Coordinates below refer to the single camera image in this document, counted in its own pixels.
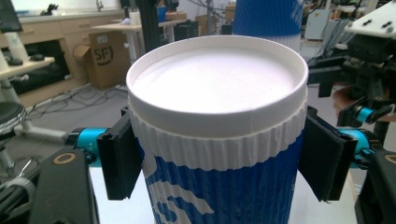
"paper cup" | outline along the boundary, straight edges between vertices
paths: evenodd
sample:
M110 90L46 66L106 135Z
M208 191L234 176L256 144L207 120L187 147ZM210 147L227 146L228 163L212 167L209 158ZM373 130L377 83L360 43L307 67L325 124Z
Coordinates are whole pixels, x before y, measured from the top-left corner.
M157 223L287 223L307 66L247 36L155 49L127 75L130 117Z

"metal pole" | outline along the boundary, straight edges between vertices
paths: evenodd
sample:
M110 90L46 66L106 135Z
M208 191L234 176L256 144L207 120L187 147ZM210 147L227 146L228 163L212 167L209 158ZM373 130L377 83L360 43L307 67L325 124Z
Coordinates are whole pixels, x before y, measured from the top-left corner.
M325 9L330 9L331 4L332 4L332 0L327 0Z
M212 15L212 0L206 0L206 9L207 9L207 34L212 35L212 20L211 20L211 15Z
M160 31L158 30L157 0L138 0L140 19L142 21L143 37L146 52L160 46Z

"table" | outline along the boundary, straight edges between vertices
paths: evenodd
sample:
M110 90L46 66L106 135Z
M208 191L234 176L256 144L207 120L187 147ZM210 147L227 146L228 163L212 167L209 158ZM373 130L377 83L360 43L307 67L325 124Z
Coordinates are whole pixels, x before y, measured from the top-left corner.
M335 10L334 17L335 18L341 18L341 13L347 13L348 17L350 17L350 14L355 10L354 6L338 6L337 9ZM359 7L357 10L358 14L364 13L366 10L366 7Z
M124 201L107 199L102 168L90 168L90 173L102 224L154 223L142 173L137 179L131 199ZM357 223L354 209L356 199L357 195L350 175L346 179L340 201L319 203L303 176L298 173L289 224Z
M184 22L184 20L180 21L164 21L158 23L159 27L164 27L166 29L166 33L168 33L169 42L175 42L174 35L174 26L178 23ZM137 48L139 52L139 56L144 54L143 44L141 43L140 33L142 31L142 25L130 25L130 24L108 24L108 25L99 25L93 26L92 29L104 30L104 31L121 31L126 35L128 45L129 45L129 53L131 56L131 63L134 63L138 56L136 55L136 46L134 45L134 35L137 36Z
M18 98L18 94L15 92L11 83L9 82L10 77L15 77L17 75L23 75L29 71L48 66L50 63L53 63L55 60L53 58L45 58L44 61L41 62L23 62L23 65L20 66L10 66L8 70L0 71L0 91L3 93L4 97L7 101L20 103L20 99ZM27 135L34 136L45 136L54 140L64 140L67 136L66 132L43 129L33 126L32 121L29 119L25 120L21 127L15 128L16 132L24 133Z

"black cable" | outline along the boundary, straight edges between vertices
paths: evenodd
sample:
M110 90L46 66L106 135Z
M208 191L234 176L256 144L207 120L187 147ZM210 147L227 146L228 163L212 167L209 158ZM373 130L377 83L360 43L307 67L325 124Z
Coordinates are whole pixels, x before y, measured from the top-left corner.
M329 39L325 44L323 44L323 42L322 42L321 49L318 51L318 53L317 53L314 57L312 57L311 59L309 59L309 60L307 61L307 63L311 63L312 61L314 61L314 60L316 60L316 59L321 59L321 58L324 59L324 58L328 58L328 57L330 57L330 56L336 56L335 54L328 55L328 52L329 52L329 50L334 49L335 44L333 44L332 42L333 42L334 40L337 40L337 38L338 38L338 37L340 36L340 34L342 33L342 32L339 32L339 30L340 30L340 29L344 29L346 25L347 25L347 21L346 21L346 20L339 20L339 21L337 22L337 24L335 25L334 29L332 30L330 39ZM340 42L342 43L342 42L348 40L348 39L349 39L350 37L352 37L352 36L353 36L353 34L348 34L347 37L344 37L344 39L343 39L343 40L340 40Z
M352 20L355 20L356 17L358 16L358 9L361 7L361 2L362 2L362 1L363 1L363 0L360 0L359 3L355 6L355 9L353 10L352 16L351 16L351 19L352 19Z
M115 90L115 89L110 89L105 91L103 95L99 93L94 93L92 95L84 95L87 92L91 92L92 89L91 87L86 87L81 90L76 91L73 94L70 93L65 93L63 95L60 95L58 97L55 97L51 99L50 102L43 104L43 105L34 105L32 110L28 113L28 119L40 119L42 118L45 114L49 113L57 113L57 112L73 112L73 111L78 111L82 110L85 108L88 108L90 106L96 106L96 105L102 105L105 102L107 102L108 99L119 96L119 97L126 97L123 94L120 94L120 91ZM70 106L70 103L73 102L77 105L81 105L76 108L69 108L66 109L68 106Z

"screw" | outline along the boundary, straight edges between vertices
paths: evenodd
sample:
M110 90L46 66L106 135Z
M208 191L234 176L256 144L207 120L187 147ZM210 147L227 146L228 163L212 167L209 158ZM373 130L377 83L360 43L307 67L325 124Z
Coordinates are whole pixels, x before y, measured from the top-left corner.
M373 20L368 20L363 23L363 26L367 25L368 23L372 22Z
M396 156L394 156L394 155L386 155L385 159L396 164Z
M392 33L393 31L394 31L394 27L393 26L388 27L387 33Z
M382 25L382 28L386 28L387 26L391 25L392 21L388 21L387 23Z

